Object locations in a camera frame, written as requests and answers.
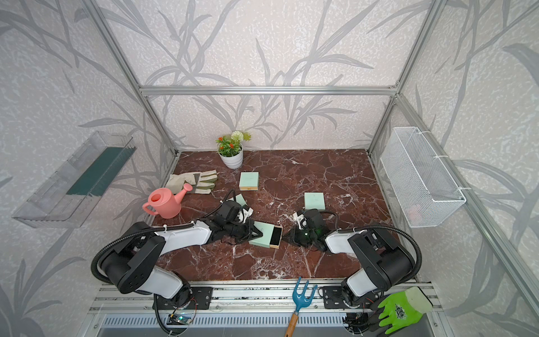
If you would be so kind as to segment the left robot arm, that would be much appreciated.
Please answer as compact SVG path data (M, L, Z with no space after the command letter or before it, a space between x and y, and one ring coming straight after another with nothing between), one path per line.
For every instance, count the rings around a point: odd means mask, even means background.
M233 200L188 224L152 227L133 224L119 239L107 244L93 258L91 272L101 282L113 284L120 293L151 293L176 308L194 298L188 282L157 265L172 251L212 244L230 237L241 244L263 236L251 219L253 210Z

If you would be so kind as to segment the mint drawer jewelry box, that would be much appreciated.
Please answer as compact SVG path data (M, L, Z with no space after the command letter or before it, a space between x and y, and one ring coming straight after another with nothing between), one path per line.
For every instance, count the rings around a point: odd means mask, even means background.
M282 226L258 221L254 223L254 226L261 231L262 237L250 240L249 244L263 248L279 249L283 234Z

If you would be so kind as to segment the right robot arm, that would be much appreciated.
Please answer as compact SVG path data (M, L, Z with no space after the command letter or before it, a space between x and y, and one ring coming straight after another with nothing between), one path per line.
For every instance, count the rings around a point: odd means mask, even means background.
M332 211L301 210L283 240L330 254L354 254L360 269L338 286L324 286L325 309L370 308L393 286L413 279L422 266L418 243L408 233L373 222L360 229L341 229Z

